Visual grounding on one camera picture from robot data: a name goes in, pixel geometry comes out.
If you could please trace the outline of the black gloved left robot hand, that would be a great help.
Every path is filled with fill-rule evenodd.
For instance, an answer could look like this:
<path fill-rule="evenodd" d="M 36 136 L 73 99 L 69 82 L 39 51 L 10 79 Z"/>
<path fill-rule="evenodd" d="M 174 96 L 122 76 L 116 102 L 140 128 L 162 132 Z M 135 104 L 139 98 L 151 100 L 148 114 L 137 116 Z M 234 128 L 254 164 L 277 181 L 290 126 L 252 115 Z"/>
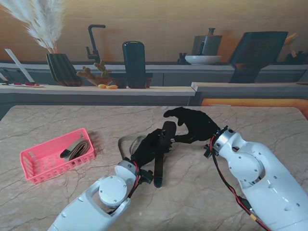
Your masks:
<path fill-rule="evenodd" d="M 131 160 L 134 161 L 138 167 L 142 167 L 151 161 L 153 161 L 157 156 L 161 154 L 166 154 L 170 152 L 172 148 L 172 142 L 166 144 L 160 143 L 161 129 L 156 129 L 155 131 L 149 133 L 139 144 L 136 151 L 131 156 Z"/>

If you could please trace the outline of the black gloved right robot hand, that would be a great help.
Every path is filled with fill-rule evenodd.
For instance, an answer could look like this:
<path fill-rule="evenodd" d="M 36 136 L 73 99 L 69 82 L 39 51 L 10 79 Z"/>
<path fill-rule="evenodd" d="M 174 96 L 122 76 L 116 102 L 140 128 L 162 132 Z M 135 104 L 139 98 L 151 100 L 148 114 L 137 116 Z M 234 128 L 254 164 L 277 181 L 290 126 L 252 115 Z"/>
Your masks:
<path fill-rule="evenodd" d="M 188 133 L 185 135 L 176 135 L 174 142 L 191 144 L 195 141 L 206 141 L 210 139 L 217 131 L 219 126 L 204 112 L 178 107 L 168 110 L 163 115 L 165 118 L 176 117 L 178 126 L 185 126 Z"/>

